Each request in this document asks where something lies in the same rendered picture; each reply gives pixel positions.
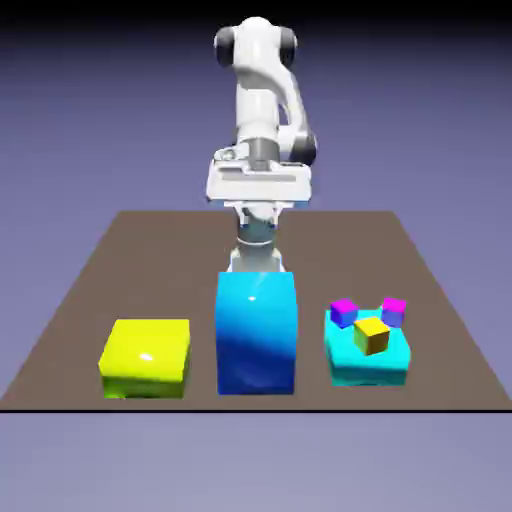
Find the large blue box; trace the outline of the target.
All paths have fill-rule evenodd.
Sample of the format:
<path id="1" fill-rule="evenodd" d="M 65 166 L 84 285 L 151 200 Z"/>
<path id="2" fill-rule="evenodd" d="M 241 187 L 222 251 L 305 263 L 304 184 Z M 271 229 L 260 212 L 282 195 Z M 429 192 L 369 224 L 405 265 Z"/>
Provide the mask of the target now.
<path id="1" fill-rule="evenodd" d="M 221 272 L 215 301 L 221 395 L 291 395 L 298 304 L 291 272 Z"/>

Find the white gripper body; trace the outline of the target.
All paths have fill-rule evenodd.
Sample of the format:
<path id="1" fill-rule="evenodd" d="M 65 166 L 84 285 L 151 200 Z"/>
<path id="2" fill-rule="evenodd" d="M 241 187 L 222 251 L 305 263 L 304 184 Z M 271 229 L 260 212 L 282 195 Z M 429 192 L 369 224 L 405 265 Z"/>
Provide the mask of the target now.
<path id="1" fill-rule="evenodd" d="M 212 160 L 206 197 L 222 202 L 307 203 L 312 196 L 311 169 L 303 164 L 271 161 L 254 171 L 247 160 Z"/>

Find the small yellow cube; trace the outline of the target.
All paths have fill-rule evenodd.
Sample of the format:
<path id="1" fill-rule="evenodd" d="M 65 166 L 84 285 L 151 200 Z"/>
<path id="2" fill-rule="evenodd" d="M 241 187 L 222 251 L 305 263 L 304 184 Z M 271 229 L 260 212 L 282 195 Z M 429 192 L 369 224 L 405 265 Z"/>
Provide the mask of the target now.
<path id="1" fill-rule="evenodd" d="M 388 348 L 390 328 L 377 316 L 354 322 L 353 342 L 365 356 L 384 352 Z"/>

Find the large cyan box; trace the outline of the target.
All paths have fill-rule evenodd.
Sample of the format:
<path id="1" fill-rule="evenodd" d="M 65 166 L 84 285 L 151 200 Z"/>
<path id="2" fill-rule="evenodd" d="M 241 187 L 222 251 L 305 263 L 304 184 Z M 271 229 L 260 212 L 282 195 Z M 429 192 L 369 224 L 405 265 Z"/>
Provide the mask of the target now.
<path id="1" fill-rule="evenodd" d="M 334 386 L 403 386 L 411 349 L 401 328 L 390 327 L 388 347 L 365 355 L 354 341 L 355 327 L 340 328 L 325 311 L 324 345 Z"/>

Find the large yellow box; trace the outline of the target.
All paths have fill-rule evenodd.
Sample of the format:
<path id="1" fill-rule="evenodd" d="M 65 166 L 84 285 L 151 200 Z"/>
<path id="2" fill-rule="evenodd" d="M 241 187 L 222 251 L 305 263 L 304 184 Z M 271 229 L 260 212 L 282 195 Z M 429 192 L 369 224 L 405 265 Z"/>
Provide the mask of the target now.
<path id="1" fill-rule="evenodd" d="M 187 319 L 118 319 L 98 361 L 108 399 L 181 399 L 190 355 Z"/>

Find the small magenta cube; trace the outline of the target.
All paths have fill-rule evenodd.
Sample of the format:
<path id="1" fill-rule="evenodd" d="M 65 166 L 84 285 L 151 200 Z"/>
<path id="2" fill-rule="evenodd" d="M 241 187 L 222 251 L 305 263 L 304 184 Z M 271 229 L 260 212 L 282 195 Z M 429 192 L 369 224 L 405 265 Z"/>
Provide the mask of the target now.
<path id="1" fill-rule="evenodd" d="M 381 305 L 381 320 L 389 327 L 401 328 L 405 319 L 407 301 L 385 297 Z"/>
<path id="2" fill-rule="evenodd" d="M 339 328 L 351 326 L 357 319 L 359 307 L 350 298 L 341 298 L 330 304 L 330 320 Z"/>

